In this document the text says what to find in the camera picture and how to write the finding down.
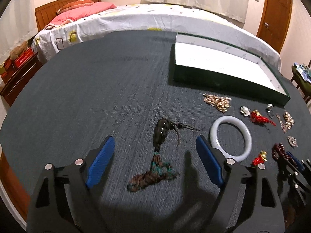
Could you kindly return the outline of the red tassel gold charm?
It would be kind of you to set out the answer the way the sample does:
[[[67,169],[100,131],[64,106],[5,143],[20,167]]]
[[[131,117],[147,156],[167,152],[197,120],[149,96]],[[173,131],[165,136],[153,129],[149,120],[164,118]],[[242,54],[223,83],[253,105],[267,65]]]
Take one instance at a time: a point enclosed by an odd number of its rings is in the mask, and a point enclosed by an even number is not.
[[[264,164],[267,161],[267,152],[262,150],[256,158],[252,160],[253,167],[258,166],[260,163]]]

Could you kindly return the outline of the left side curtain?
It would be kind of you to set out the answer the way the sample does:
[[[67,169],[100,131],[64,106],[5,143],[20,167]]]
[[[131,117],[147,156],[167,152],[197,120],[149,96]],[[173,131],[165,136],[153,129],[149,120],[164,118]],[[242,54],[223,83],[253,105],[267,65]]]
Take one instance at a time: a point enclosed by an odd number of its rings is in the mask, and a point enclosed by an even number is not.
[[[11,0],[1,16],[1,62],[37,32],[34,0]]]

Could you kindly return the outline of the wooden headboard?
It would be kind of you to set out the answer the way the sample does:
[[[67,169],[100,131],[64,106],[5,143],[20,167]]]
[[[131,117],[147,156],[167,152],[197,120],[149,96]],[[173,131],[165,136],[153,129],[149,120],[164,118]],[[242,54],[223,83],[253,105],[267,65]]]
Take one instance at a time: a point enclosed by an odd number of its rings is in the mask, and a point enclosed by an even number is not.
[[[40,32],[52,19],[54,19],[57,14],[56,11],[59,10],[64,5],[70,2],[78,0],[56,0],[40,7],[35,8],[35,18],[38,31]]]

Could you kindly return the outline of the red knot gold charm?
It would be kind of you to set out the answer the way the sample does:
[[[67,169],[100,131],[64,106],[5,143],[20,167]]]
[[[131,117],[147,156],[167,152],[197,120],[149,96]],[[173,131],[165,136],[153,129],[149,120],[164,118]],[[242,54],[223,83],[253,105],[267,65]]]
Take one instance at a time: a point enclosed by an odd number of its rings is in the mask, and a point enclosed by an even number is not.
[[[257,110],[253,110],[250,112],[250,121],[256,125],[265,125],[265,124],[272,124],[276,127],[276,124],[271,121],[268,117],[261,115],[261,113]]]

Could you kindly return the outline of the white jade bangle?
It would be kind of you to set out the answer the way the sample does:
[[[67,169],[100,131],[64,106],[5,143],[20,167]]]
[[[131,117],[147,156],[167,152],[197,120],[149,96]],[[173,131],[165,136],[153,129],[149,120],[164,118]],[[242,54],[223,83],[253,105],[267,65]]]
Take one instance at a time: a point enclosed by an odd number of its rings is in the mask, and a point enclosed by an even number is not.
[[[252,150],[252,136],[248,127],[233,116],[219,117],[209,132],[210,143],[224,157],[236,162],[245,160]]]

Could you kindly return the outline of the pearl cluster brooch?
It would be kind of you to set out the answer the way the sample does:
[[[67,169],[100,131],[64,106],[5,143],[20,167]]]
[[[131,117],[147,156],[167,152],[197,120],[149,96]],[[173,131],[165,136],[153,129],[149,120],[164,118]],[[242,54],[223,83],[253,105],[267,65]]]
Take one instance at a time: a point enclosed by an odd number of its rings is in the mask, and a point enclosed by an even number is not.
[[[285,120],[285,127],[287,130],[291,129],[292,126],[295,124],[294,119],[290,115],[288,111],[284,111],[283,114],[284,120]]]

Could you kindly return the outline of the pink pillow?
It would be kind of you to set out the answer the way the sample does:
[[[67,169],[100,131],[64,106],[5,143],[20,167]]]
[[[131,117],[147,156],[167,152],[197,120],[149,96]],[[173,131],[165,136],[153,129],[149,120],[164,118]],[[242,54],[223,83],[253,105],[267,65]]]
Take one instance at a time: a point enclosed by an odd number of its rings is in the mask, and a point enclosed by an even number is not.
[[[45,26],[44,29],[51,30],[53,28],[60,27],[65,24],[75,22],[78,19],[89,17],[93,14],[98,14],[100,12],[104,12],[105,10],[108,9],[116,9],[116,6],[113,3],[109,2],[94,2],[94,4],[90,6],[79,7],[77,9],[69,10],[63,12],[62,14],[57,15]]]

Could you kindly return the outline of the dark green shallow box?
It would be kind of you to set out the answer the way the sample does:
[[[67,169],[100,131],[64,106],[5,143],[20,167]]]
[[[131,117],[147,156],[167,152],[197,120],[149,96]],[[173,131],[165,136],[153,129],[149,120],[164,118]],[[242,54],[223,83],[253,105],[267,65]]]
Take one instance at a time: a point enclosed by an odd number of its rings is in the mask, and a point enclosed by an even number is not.
[[[175,81],[227,91],[284,106],[290,94],[262,57],[213,38],[178,33]]]

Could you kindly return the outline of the rose gold crystal brooch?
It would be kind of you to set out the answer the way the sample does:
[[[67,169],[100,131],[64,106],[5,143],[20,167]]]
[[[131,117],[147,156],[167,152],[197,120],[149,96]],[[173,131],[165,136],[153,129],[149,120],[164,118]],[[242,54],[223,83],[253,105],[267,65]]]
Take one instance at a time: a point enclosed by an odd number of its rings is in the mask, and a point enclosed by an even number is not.
[[[216,110],[219,112],[225,113],[231,107],[231,98],[209,94],[203,94],[203,97],[206,104],[216,108]]]

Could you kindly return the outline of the bed with patterned sheet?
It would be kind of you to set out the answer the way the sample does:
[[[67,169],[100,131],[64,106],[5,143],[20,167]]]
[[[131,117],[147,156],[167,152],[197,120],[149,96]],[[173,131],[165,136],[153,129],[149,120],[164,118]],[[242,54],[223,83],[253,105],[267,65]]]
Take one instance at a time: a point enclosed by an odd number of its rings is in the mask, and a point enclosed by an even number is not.
[[[250,32],[205,10],[168,4],[117,6],[51,30],[42,29],[34,37],[32,49],[46,63],[71,45],[123,30],[161,30],[210,37],[257,54],[281,69],[279,53]]]

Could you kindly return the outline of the wooden nightstand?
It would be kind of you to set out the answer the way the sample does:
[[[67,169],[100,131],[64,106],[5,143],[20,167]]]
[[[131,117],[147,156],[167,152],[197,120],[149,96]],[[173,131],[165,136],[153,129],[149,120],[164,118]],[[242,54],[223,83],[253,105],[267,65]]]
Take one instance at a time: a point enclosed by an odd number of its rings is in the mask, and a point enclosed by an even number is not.
[[[32,48],[32,38],[28,41],[28,48]],[[22,89],[31,78],[42,68],[43,64],[39,61],[38,53],[32,49],[34,55],[21,67],[16,69],[13,62],[8,58],[1,64],[1,97],[9,106],[12,106]]]

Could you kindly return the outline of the silver crystal leaf brooch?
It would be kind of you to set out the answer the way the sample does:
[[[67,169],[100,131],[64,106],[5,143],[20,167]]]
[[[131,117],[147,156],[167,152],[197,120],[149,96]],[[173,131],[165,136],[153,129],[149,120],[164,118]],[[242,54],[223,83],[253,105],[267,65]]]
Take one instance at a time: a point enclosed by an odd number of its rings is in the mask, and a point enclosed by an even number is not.
[[[287,136],[287,140],[292,147],[298,147],[298,143],[293,136]]]

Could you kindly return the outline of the orange patterned pillow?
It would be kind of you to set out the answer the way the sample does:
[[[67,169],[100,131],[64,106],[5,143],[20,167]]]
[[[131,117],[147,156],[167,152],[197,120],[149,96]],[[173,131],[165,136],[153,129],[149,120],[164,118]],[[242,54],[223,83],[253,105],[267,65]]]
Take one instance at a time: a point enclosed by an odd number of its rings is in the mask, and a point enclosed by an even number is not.
[[[73,9],[77,9],[79,7],[83,7],[83,6],[90,6],[94,4],[94,1],[92,0],[78,0],[78,1],[73,1],[70,2],[64,6],[62,6],[59,10],[56,11],[56,14],[62,14],[63,12],[69,11],[69,10],[73,10]]]

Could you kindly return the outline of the brown wooden door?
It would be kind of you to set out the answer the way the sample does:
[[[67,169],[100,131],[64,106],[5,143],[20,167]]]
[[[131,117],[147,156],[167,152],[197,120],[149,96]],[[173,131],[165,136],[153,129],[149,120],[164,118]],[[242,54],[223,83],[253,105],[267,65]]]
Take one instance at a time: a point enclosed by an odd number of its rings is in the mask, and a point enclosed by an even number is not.
[[[265,0],[257,37],[269,44],[277,53],[285,42],[293,0]]]

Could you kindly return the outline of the brown plush toy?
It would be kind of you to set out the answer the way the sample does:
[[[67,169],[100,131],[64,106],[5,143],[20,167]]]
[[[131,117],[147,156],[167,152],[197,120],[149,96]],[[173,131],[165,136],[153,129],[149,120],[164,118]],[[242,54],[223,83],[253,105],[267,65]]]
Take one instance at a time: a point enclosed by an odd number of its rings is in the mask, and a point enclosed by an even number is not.
[[[10,52],[10,60],[16,60],[21,54],[28,49],[28,41],[24,41],[21,45],[14,47]]]

